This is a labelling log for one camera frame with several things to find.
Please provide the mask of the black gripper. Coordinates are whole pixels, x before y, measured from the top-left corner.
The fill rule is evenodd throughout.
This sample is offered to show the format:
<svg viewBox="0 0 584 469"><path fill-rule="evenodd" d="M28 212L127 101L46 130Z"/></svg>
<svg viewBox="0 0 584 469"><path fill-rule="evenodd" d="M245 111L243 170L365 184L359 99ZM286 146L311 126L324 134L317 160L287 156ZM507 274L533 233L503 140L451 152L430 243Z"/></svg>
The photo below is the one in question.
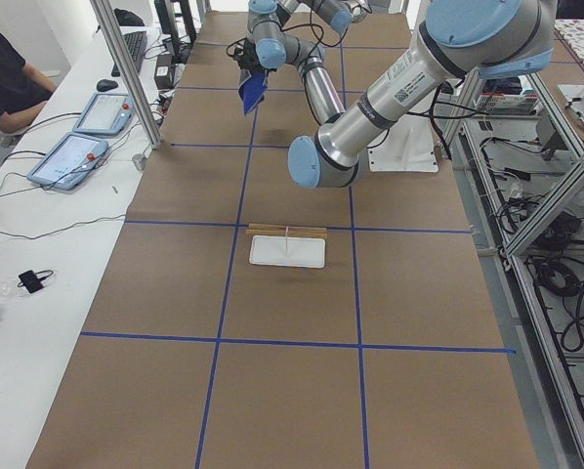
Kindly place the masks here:
<svg viewBox="0 0 584 469"><path fill-rule="evenodd" d="M261 70L255 44L249 39L243 39L234 44L232 59L237 62L240 69L249 71Z"/></svg>

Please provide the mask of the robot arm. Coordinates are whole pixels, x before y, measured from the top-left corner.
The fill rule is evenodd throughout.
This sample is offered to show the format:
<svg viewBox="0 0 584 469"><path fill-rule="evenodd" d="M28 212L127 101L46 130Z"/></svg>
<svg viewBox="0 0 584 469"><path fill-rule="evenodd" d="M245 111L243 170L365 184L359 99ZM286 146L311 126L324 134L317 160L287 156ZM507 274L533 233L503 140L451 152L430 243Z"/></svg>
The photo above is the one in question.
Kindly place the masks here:
<svg viewBox="0 0 584 469"><path fill-rule="evenodd" d="M544 69L553 55L555 1L434 1L408 50L338 118L288 150L303 188L351 185L367 146L445 80L476 70L502 79Z"/></svg>
<svg viewBox="0 0 584 469"><path fill-rule="evenodd" d="M247 34L227 48L240 69L238 95L245 114L264 99L269 76L281 67L294 67L301 79L311 114L318 124L332 123L345 108L324 64L327 45L323 28L306 24L315 40L301 39L285 27L300 1L250 1Z"/></svg>

